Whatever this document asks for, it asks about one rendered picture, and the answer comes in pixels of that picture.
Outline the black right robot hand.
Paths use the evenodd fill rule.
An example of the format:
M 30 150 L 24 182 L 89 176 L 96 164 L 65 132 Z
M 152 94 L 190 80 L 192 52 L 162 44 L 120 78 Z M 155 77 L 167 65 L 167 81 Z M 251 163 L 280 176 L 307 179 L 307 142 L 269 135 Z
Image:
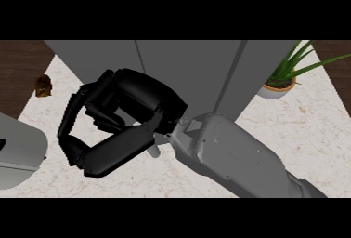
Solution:
M 157 134 L 173 133 L 186 108 L 177 93 L 155 78 L 131 69 L 105 71 L 70 97 L 58 130 L 68 164 L 90 178 L 106 176 L 155 145 Z M 80 112 L 109 133 L 95 146 L 70 134 Z

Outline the grey cabinet door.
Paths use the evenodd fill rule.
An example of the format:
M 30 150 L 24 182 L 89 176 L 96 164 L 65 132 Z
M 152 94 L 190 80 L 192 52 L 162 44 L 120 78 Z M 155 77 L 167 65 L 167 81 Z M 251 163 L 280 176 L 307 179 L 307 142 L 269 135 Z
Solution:
M 238 40 L 139 40 L 146 74 L 187 104 L 186 118 L 211 112 L 236 57 Z
M 47 68 L 53 82 L 95 82 L 106 69 L 143 72 L 134 40 L 47 40 L 55 57 Z

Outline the grey cabinet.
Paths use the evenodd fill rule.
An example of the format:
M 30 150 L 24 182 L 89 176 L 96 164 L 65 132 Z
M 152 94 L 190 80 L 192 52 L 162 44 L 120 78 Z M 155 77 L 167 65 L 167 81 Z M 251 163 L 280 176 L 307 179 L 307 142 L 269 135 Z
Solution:
M 238 40 L 241 42 L 236 57 L 227 73 L 223 91 L 217 100 L 214 110 L 227 118 L 236 119 L 242 111 L 255 97 L 264 82 L 276 70 L 283 57 L 292 48 L 295 42 L 292 40 Z M 83 84 L 77 81 L 75 84 L 59 80 L 53 82 L 55 97 L 67 101 L 70 95 L 77 91 L 78 86 Z

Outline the small brown bottle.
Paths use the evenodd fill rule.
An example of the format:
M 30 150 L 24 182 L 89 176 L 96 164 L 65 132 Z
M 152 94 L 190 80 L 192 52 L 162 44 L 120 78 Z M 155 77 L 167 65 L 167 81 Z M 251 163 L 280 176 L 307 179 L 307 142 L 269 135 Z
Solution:
M 40 75 L 36 79 L 36 97 L 43 98 L 50 95 L 52 83 L 50 78 L 46 74 Z

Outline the green potted plant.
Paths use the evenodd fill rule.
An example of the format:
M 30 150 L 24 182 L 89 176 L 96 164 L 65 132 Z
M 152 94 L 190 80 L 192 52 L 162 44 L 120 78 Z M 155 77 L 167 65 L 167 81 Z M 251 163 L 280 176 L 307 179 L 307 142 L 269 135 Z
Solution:
M 289 50 L 275 72 L 272 73 L 263 84 L 263 88 L 258 91 L 258 96 L 264 99 L 282 98 L 291 91 L 294 86 L 300 84 L 300 82 L 297 81 L 297 77 L 300 75 L 313 71 L 323 65 L 351 57 L 351 53 L 348 53 L 345 55 L 336 56 L 332 59 L 325 59 L 323 61 L 313 63 L 301 69 L 297 69 L 298 64 L 308 56 L 308 54 L 314 51 L 314 49 L 308 49 L 314 41 L 308 40 L 303 47 L 300 47 L 301 42 L 303 41 L 298 41 L 292 46 L 292 49 Z

